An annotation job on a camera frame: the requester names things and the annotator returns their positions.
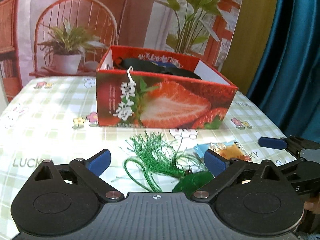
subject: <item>green tassel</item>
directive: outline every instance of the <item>green tassel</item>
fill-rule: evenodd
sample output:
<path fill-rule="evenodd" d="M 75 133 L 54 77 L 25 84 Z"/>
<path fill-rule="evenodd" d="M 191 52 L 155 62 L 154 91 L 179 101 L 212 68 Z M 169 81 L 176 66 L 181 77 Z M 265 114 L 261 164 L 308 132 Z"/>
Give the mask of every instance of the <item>green tassel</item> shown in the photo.
<path fill-rule="evenodd" d="M 182 161 L 197 166 L 197 169 L 204 170 L 204 164 L 193 154 L 181 153 L 172 147 L 171 143 L 163 140 L 164 134 L 145 132 L 130 137 L 130 142 L 126 141 L 130 148 L 128 150 L 134 152 L 136 157 L 129 157 L 124 161 L 123 167 L 127 175 L 139 186 L 149 192 L 162 192 L 162 189 L 153 178 L 154 174 L 171 176 L 176 179 L 182 179 L 186 175 L 189 168 L 181 166 Z M 145 186 L 138 182 L 128 171 L 127 164 L 133 162 L 139 167 L 148 183 Z"/>
<path fill-rule="evenodd" d="M 183 192 L 188 198 L 190 198 L 193 192 L 203 187 L 213 178 L 214 177 L 210 171 L 199 171 L 197 173 L 189 174 L 180 180 L 172 192 Z"/>

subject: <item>backdrop poster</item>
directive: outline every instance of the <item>backdrop poster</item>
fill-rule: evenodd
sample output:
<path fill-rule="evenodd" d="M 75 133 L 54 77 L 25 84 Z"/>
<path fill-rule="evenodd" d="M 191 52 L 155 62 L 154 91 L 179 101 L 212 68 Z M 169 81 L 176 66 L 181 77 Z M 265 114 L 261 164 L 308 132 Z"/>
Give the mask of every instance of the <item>backdrop poster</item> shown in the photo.
<path fill-rule="evenodd" d="M 218 68 L 241 1 L 0 0 L 0 70 L 8 100 L 33 78 L 92 72 L 113 44 L 189 54 Z M 67 41 L 61 30 L 71 33 Z M 61 39 L 69 47 L 60 48 Z"/>

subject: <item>table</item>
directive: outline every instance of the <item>table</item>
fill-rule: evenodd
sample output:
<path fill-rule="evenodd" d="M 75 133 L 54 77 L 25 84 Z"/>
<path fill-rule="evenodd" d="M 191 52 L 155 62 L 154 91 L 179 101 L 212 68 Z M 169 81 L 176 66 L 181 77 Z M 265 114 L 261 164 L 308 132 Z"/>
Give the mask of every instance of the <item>table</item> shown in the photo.
<path fill-rule="evenodd" d="M 10 205 L 35 167 L 44 159 L 55 164 L 89 158 L 104 148 L 111 151 L 110 167 L 101 178 L 127 194 L 145 191 L 126 175 L 122 163 L 132 156 L 126 139 L 132 135 L 161 132 L 167 141 L 180 149 L 193 151 L 196 144 L 225 142 L 236 139 L 254 162 L 270 159 L 277 165 L 294 158 L 286 151 L 261 148 L 261 136 L 283 137 L 282 132 L 251 101 L 237 92 L 232 105 L 218 130 L 198 130 L 196 136 L 175 140 L 173 130 L 95 127 L 85 122 L 73 128 L 74 118 L 86 117 L 97 111 L 95 78 L 49 77 L 27 84 L 12 100 L 0 118 L 0 239 L 11 239 L 18 231 L 10 215 Z M 7 122 L 6 115 L 13 114 Z M 237 120 L 248 122 L 238 127 Z M 132 174 L 144 183 L 142 174 L 131 167 Z M 154 176 L 162 190 L 171 191 L 178 182 L 171 177 Z"/>

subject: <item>chinese characters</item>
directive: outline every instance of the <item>chinese characters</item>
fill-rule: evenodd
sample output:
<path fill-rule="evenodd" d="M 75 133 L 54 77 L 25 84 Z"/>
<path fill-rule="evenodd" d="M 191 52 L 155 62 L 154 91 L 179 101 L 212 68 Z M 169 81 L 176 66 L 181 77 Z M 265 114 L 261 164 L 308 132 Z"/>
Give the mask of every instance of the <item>chinese characters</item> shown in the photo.
<path fill-rule="evenodd" d="M 177 68 L 182 68 L 183 66 L 179 63 L 179 61 L 173 57 L 165 57 L 164 55 L 162 57 L 155 56 L 154 54 L 150 55 L 150 53 L 147 53 L 145 55 L 139 54 L 138 56 L 141 60 L 151 60 L 156 62 L 163 62 L 163 63 L 173 63 Z"/>
<path fill-rule="evenodd" d="M 131 109 L 134 106 L 134 102 L 130 99 L 130 97 L 135 97 L 135 85 L 134 81 L 130 81 L 129 83 L 123 82 L 121 84 L 121 93 L 120 96 L 122 101 L 118 104 L 118 109 L 116 109 L 116 113 L 113 116 L 117 116 L 119 119 L 123 121 L 127 121 L 130 116 L 132 116 L 133 111 Z"/>

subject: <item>white string tag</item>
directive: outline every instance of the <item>white string tag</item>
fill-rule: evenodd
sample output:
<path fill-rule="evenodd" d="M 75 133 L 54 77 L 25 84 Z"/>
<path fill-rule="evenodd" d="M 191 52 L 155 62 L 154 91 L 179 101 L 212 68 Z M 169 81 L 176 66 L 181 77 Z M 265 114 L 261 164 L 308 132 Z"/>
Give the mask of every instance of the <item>white string tag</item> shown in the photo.
<path fill-rule="evenodd" d="M 128 78 L 130 80 L 130 83 L 133 84 L 134 86 L 136 85 L 135 81 L 132 79 L 131 75 L 130 75 L 130 71 L 133 70 L 133 67 L 129 67 L 128 70 L 127 70 L 127 75 L 128 75 Z"/>

